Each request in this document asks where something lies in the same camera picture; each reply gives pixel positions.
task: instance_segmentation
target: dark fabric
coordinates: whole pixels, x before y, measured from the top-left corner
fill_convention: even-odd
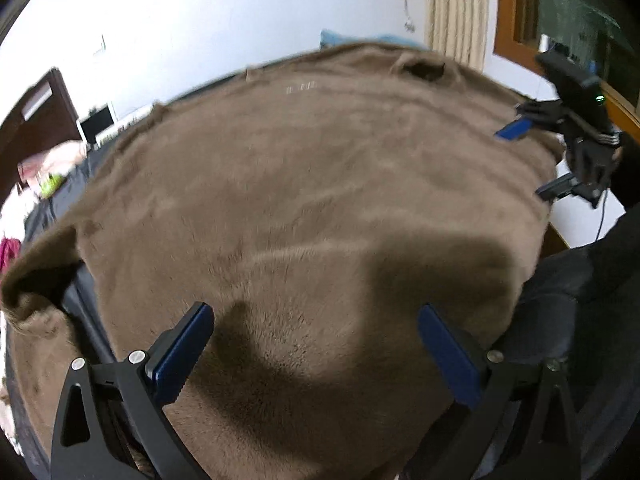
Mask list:
[[[622,160],[611,177],[611,191],[625,209],[640,202],[640,144],[628,133],[620,134]]]
[[[637,448],[629,451],[638,442],[640,424],[640,205],[634,206],[631,194],[626,204],[632,208],[602,240],[540,262],[524,285],[511,325],[495,345],[507,361],[533,364],[552,356],[565,362],[585,480],[599,471],[603,478],[621,479],[637,478],[640,471]],[[478,476],[494,467],[516,410],[512,403]],[[464,420],[443,415],[404,477],[426,478],[434,458],[433,449],[426,449],[434,442],[444,449],[456,434],[452,427],[446,433],[438,428],[447,421],[459,430]],[[630,471],[634,475],[624,476]]]
[[[99,150],[89,152],[87,158],[69,173],[65,183],[54,195],[36,206],[25,220],[25,247],[43,234],[80,198],[87,181],[100,167],[114,144],[115,139],[105,143]],[[111,351],[104,327],[97,316],[94,279],[85,265],[76,270],[71,284],[64,290],[60,307],[74,320],[83,354],[92,362],[112,362],[114,360],[113,351]],[[22,447],[26,465],[37,480],[49,480],[48,453],[42,449],[40,441],[33,432],[22,397],[15,383],[11,362],[11,346],[7,349],[6,360],[7,390],[14,413],[16,435]]]

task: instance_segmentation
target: white cable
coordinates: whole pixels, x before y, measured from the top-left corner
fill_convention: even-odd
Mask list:
[[[409,0],[404,0],[404,15],[406,16],[404,28],[409,32],[415,32],[414,20],[412,20],[409,15]]]

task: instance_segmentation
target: pink cloth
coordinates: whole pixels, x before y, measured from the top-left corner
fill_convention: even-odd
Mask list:
[[[3,238],[0,242],[0,274],[5,272],[11,260],[20,252],[20,240],[16,238]]]
[[[66,175],[85,158],[86,144],[81,140],[68,140],[22,161],[18,164],[18,175],[31,189],[38,189],[39,179],[46,179],[50,174]]]

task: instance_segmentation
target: fuzzy brown fabric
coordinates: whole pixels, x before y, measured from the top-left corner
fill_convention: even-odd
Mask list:
[[[534,191],[561,149],[494,138],[515,102],[436,54],[364,44],[157,107],[1,284],[44,447],[79,354],[56,294],[84,260],[118,359],[213,306],[165,409],[213,479],[393,478],[451,402],[419,307],[488,345],[537,261]]]

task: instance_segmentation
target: black clamp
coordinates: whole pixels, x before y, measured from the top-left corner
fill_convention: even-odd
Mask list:
[[[484,352],[467,332],[447,325],[431,305],[418,315],[418,332],[456,402],[472,410],[428,480],[472,478],[513,401],[520,402],[514,428],[497,466],[482,478],[580,478],[575,411],[557,360],[505,362],[501,352]]]
[[[137,468],[132,448],[146,457],[162,480],[210,480],[162,407],[177,399],[213,325],[212,308],[195,303],[146,352],[135,350],[112,364],[75,359],[56,415],[52,480],[148,480]]]

